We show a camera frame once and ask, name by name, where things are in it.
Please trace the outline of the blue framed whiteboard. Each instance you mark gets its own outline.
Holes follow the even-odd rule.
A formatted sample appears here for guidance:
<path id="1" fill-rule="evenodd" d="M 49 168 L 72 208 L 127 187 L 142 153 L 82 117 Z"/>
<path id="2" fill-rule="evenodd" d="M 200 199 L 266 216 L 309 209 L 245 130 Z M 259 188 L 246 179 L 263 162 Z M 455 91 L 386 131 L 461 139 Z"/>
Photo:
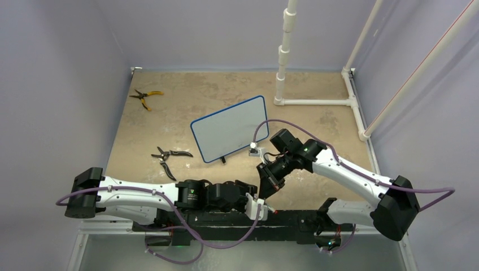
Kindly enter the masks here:
<path id="1" fill-rule="evenodd" d="M 268 124 L 256 130 L 267 118 L 265 98 L 257 95 L 193 120 L 190 129 L 203 162 L 211 163 L 268 138 Z"/>

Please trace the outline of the red capped whiteboard marker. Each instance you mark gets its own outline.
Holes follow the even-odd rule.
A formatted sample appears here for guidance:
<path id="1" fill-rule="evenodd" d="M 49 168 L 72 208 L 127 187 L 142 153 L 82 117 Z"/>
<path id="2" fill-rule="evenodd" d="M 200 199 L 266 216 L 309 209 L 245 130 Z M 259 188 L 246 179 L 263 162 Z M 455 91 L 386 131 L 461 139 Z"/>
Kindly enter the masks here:
<path id="1" fill-rule="evenodd" d="M 271 206 L 267 206 L 267 209 L 268 209 L 269 212 L 271 212 L 271 213 L 273 213 L 273 214 L 277 214 L 277 213 L 278 213 L 278 210 L 275 209 L 275 208 L 273 208 L 273 207 L 271 207 Z"/>

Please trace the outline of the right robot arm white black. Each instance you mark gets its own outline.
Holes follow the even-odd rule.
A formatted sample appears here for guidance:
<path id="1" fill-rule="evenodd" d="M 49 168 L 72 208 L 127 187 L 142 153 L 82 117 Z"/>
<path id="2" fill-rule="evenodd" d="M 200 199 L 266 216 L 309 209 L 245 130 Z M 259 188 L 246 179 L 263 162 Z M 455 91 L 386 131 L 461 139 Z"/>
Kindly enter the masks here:
<path id="1" fill-rule="evenodd" d="M 260 178 L 258 197 L 265 200 L 285 185 L 285 177 L 294 170 L 306 170 L 326 177 L 363 198 L 348 202 L 329 198 L 318 210 L 318 230 L 330 230 L 340 224 L 374 227 L 383 236 L 401 241 L 420 212 L 411 182 L 398 176 L 376 175 L 335 154 L 331 147 L 316 139 L 302 143 L 287 129 L 270 140 L 279 151 L 274 161 L 266 158 L 257 165 Z"/>

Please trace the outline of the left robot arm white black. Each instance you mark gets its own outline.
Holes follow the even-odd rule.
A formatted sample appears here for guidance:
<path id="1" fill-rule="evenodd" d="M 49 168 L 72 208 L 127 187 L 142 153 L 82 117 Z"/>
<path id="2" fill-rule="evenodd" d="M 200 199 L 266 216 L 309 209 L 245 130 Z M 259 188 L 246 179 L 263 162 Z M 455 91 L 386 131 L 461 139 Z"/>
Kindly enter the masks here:
<path id="1" fill-rule="evenodd" d="M 65 206 L 65 216 L 93 218 L 106 215 L 130 219 L 161 231 L 168 225 L 167 212 L 243 212 L 254 220 L 267 217 L 267 206 L 254 197 L 256 186 L 241 181 L 216 183 L 186 180 L 178 183 L 134 183 L 104 176 L 92 167 L 75 177 L 71 194 L 57 205 Z"/>

